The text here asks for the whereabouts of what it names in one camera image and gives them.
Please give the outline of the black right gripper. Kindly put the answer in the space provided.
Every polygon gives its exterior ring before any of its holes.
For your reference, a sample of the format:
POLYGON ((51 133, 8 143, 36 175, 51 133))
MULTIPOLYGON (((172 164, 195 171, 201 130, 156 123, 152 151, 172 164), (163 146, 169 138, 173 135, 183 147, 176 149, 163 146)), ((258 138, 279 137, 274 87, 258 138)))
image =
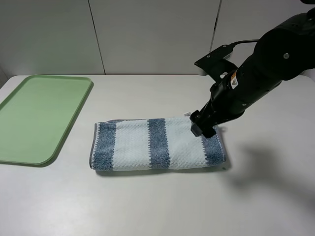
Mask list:
POLYGON ((227 81, 215 83, 210 88, 210 92, 211 97, 207 104, 201 111, 196 110, 189 117, 190 130, 196 137, 202 134, 205 138, 213 137, 217 133, 217 124, 240 117, 246 109, 246 103, 236 98, 234 90, 227 81))

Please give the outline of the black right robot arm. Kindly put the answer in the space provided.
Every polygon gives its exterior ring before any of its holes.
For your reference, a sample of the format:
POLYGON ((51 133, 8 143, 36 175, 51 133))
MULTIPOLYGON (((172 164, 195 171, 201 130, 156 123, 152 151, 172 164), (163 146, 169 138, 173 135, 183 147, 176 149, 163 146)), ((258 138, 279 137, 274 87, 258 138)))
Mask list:
POLYGON ((282 81, 314 69, 315 10, 289 18, 253 43, 253 53, 240 67, 227 57, 241 41, 222 45, 194 63, 215 81, 210 100, 190 116, 195 136, 214 136, 214 126, 239 118, 282 81))

